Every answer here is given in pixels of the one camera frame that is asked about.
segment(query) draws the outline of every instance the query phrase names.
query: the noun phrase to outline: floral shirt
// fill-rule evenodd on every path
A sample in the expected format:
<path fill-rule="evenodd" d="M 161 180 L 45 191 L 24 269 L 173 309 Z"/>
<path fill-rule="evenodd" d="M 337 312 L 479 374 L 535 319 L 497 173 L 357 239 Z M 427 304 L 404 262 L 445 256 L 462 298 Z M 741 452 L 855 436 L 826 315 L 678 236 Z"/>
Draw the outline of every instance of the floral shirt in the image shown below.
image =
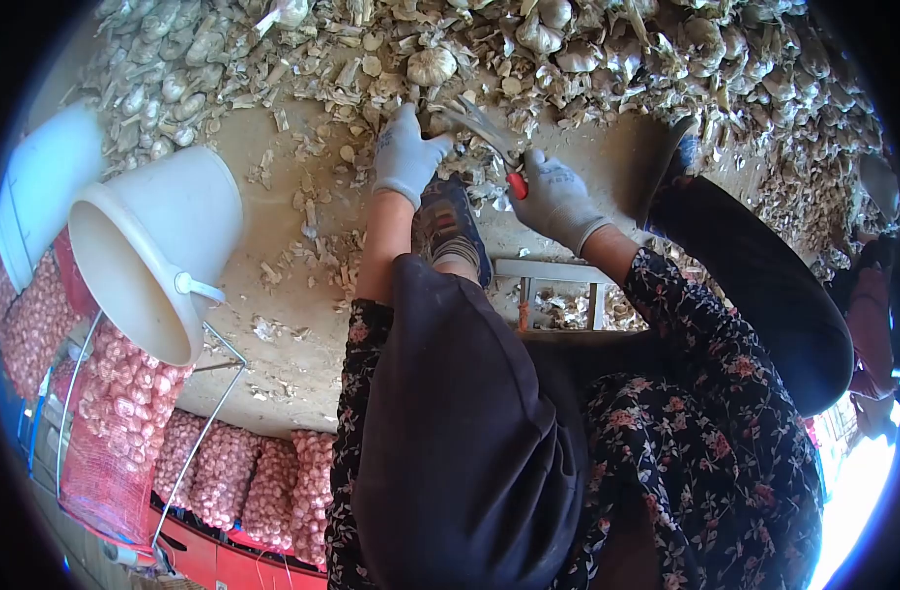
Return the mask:
<path fill-rule="evenodd" d="M 806 588 L 821 545 L 816 450 L 755 331 L 646 248 L 623 289 L 675 351 L 677 370 L 615 373 L 589 386 L 591 478 L 574 548 L 551 588 L 584 589 L 597 575 L 622 484 L 644 498 L 664 588 Z M 373 301 L 352 305 L 325 532 L 333 589 L 374 587 L 350 490 L 392 319 Z"/>

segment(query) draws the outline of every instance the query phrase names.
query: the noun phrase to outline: red scissors handle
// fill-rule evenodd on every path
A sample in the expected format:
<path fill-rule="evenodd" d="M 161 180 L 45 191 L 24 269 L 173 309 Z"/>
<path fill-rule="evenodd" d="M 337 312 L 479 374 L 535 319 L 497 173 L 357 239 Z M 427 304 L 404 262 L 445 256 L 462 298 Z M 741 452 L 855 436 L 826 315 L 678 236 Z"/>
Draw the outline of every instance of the red scissors handle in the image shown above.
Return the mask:
<path fill-rule="evenodd" d="M 505 175 L 505 180 L 509 183 L 509 186 L 512 187 L 512 195 L 519 201 L 523 200 L 528 196 L 528 183 L 525 182 L 525 179 L 522 178 L 522 175 L 518 172 L 510 172 Z"/>

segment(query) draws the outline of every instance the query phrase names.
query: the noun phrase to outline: white container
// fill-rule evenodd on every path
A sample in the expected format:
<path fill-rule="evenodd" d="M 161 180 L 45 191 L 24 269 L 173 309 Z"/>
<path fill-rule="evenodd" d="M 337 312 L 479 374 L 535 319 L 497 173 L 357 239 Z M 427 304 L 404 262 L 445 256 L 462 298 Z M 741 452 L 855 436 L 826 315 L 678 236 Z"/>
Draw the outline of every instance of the white container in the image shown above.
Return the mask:
<path fill-rule="evenodd" d="M 204 316 L 223 301 L 211 285 L 242 228 L 233 176 L 202 146 L 84 187 L 69 212 L 73 254 L 102 311 L 139 348 L 180 366 L 201 355 Z"/>
<path fill-rule="evenodd" d="M 0 258 L 18 293 L 66 226 L 73 197 L 105 169 L 102 136 L 96 111 L 79 101 L 11 153 L 0 186 Z"/>

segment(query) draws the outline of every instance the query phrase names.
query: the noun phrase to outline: glove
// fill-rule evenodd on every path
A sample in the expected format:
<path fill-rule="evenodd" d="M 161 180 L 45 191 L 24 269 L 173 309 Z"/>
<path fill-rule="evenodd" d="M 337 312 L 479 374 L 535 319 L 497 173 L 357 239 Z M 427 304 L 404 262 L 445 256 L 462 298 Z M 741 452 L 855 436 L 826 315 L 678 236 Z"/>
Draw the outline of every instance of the glove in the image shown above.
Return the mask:
<path fill-rule="evenodd" d="M 610 223 L 590 200 L 584 181 L 558 158 L 546 160 L 540 149 L 525 152 L 524 174 L 528 196 L 510 199 L 515 216 L 580 257 L 590 234 Z"/>
<path fill-rule="evenodd" d="M 453 136 L 449 134 L 422 139 L 414 105 L 403 105 L 391 115 L 378 138 L 374 154 L 377 179 L 372 194 L 382 189 L 400 193 L 417 210 L 420 194 L 452 149 Z"/>

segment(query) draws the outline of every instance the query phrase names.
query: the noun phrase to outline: bucket handle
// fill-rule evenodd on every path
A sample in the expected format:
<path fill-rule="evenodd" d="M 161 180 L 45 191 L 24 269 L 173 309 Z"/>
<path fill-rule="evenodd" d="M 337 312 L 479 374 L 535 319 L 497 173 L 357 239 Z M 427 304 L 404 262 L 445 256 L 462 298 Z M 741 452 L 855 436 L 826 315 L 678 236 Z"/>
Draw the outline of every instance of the bucket handle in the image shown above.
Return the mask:
<path fill-rule="evenodd" d="M 187 271 L 181 271 L 174 276 L 174 289 L 182 295 L 197 293 L 198 295 L 207 297 L 208 299 L 218 302 L 218 305 L 227 301 L 227 296 L 223 291 L 202 282 L 197 282 Z"/>

